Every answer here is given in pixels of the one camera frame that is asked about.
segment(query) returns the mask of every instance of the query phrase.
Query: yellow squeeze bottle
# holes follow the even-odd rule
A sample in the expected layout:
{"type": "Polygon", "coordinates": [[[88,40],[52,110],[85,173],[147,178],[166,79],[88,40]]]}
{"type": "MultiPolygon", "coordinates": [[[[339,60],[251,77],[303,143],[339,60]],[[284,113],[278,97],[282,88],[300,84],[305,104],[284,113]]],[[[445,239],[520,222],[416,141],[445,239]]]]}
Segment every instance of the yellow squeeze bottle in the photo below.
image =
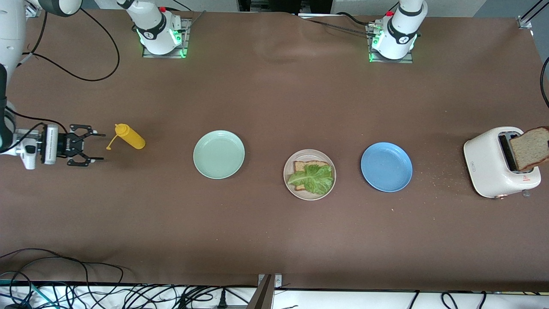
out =
{"type": "Polygon", "coordinates": [[[142,149],[143,147],[145,147],[145,140],[139,134],[137,134],[137,132],[130,128],[129,125],[123,123],[115,124],[114,131],[116,132],[116,135],[110,141],[109,145],[107,146],[107,150],[111,150],[110,144],[112,144],[115,138],[117,138],[118,136],[125,140],[126,143],[132,145],[135,149],[142,149]]]}

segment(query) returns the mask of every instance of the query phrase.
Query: white floor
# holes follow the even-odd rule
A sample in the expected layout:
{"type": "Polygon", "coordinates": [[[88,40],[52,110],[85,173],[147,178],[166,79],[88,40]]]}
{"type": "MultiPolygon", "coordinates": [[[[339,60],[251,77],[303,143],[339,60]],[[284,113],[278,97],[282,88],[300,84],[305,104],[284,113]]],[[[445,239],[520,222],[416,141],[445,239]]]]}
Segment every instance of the white floor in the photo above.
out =
{"type": "MultiPolygon", "coordinates": [[[[92,286],[92,291],[110,292],[111,286],[92,286]]],[[[130,301],[136,300],[131,307],[137,308],[146,302],[145,298],[139,298],[136,294],[131,296],[132,292],[124,291],[131,287],[118,287],[112,294],[107,296],[101,304],[106,309],[121,309],[124,305],[124,299],[127,296],[130,301]]],[[[65,295],[65,288],[62,286],[56,287],[59,298],[65,295]]],[[[153,296],[163,288],[156,288],[147,293],[148,297],[153,296]]],[[[176,296],[180,296],[184,288],[176,288],[177,295],[173,290],[166,291],[160,294],[155,300],[168,300],[176,296]]],[[[249,300],[255,289],[253,288],[230,288],[230,290],[241,297],[249,300]]],[[[13,288],[13,296],[24,298],[29,291],[28,286],[17,286],[13,288]]],[[[49,299],[55,300],[51,287],[42,287],[40,291],[49,299]]],[[[86,286],[77,288],[78,294],[88,292],[86,286]]],[[[0,293],[9,295],[7,286],[0,286],[0,293]]],[[[193,308],[216,308],[219,303],[220,290],[212,293],[213,299],[205,302],[194,302],[193,308]]],[[[413,309],[445,309],[446,307],[440,300],[440,293],[420,293],[413,309]]],[[[275,291],[273,309],[288,309],[289,307],[297,306],[297,309],[334,309],[334,308],[367,308],[367,309],[408,309],[410,302],[414,296],[414,292],[354,292],[354,291],[275,291]]],[[[482,299],[482,294],[471,293],[452,293],[458,308],[461,309],[477,309],[482,299]]],[[[87,308],[90,309],[95,302],[90,295],[85,295],[81,298],[88,303],[87,308]]],[[[450,300],[447,299],[449,306],[452,308],[450,300]]],[[[0,308],[12,304],[11,299],[0,297],[0,308]]],[[[227,293],[227,303],[229,305],[245,305],[245,303],[233,295],[227,293]]],[[[36,308],[39,305],[47,304],[47,301],[39,294],[34,293],[31,299],[31,305],[36,308]]],[[[174,301],[163,302],[156,304],[158,309],[171,309],[174,301]]],[[[73,305],[75,309],[84,309],[83,304],[78,301],[73,305]]],[[[549,308],[549,296],[535,295],[504,295],[504,294],[488,294],[484,303],[483,309],[544,309],[549,308]]],[[[154,305],[148,304],[143,306],[143,309],[156,309],[154,305]]]]}

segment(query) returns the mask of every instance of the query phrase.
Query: white toaster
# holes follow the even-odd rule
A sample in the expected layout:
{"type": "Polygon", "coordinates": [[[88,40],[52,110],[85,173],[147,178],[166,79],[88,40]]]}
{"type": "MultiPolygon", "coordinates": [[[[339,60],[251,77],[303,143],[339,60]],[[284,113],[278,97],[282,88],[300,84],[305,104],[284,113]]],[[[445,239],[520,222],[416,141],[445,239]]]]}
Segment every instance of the white toaster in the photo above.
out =
{"type": "Polygon", "coordinates": [[[510,139],[524,133],[513,126],[501,126],[482,133],[463,146],[467,169],[475,190],[484,197],[504,197],[537,187],[540,169],[517,171],[510,139]]]}

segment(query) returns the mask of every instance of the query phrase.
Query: green plate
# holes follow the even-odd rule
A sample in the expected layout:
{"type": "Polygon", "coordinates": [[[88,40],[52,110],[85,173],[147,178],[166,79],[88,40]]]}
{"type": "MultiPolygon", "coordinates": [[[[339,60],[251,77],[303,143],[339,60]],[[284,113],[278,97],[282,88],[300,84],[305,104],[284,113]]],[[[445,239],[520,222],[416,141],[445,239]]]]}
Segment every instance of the green plate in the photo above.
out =
{"type": "Polygon", "coordinates": [[[194,166],[204,176],[223,179],[236,173],[244,163],[244,144],[234,133],[213,131],[194,148],[194,166]]]}

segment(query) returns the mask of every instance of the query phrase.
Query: blue plate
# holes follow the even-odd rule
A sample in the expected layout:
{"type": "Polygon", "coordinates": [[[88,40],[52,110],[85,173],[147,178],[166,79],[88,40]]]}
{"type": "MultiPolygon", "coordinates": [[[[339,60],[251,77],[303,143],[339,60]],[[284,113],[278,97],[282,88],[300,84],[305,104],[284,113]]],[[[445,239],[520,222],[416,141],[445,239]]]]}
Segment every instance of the blue plate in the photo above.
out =
{"type": "Polygon", "coordinates": [[[412,179],[412,161],[402,148],[381,142],[362,155],[362,175],[372,187],[384,192],[402,190],[412,179]]]}

